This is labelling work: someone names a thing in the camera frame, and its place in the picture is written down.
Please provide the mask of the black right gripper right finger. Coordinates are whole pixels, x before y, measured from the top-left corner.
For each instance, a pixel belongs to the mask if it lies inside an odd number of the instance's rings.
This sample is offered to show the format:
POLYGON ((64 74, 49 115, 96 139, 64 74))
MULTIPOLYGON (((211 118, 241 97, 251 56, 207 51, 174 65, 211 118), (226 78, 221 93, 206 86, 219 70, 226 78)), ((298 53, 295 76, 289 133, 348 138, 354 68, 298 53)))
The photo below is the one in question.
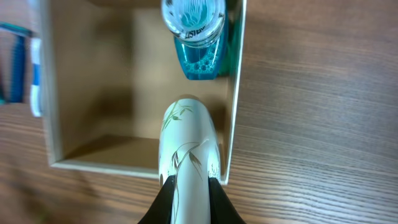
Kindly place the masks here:
POLYGON ((211 224, 246 224, 234 208, 218 179, 208 179, 211 224))

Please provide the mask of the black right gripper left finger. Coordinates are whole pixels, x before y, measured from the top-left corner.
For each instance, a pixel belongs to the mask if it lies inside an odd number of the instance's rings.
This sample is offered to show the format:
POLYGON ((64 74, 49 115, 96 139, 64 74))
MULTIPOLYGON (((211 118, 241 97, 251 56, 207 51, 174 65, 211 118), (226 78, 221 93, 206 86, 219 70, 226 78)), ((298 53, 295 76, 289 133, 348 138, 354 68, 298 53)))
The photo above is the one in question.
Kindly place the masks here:
POLYGON ((175 176, 167 178, 152 205, 138 224, 170 224, 175 191, 175 176))

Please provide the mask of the white leaf-print lotion tube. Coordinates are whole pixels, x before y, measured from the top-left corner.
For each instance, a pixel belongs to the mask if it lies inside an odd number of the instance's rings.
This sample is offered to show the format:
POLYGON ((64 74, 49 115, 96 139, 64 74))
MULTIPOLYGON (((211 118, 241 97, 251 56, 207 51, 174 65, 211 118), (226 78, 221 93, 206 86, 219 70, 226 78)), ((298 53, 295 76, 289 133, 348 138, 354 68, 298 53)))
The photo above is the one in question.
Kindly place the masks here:
POLYGON ((210 223, 209 179, 221 180, 215 125, 206 106, 184 98, 164 114, 159 143, 159 178, 173 177, 171 223, 210 223))

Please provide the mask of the blue mouthwash bottle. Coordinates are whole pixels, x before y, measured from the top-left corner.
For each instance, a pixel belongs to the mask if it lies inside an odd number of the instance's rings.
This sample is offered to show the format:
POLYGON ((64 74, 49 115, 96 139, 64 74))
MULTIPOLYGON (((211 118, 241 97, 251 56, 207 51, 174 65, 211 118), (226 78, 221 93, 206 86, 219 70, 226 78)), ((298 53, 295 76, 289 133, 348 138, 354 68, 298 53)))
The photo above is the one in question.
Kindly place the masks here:
POLYGON ((215 79, 228 43, 226 1, 162 0, 161 10, 185 76, 189 80, 215 79))

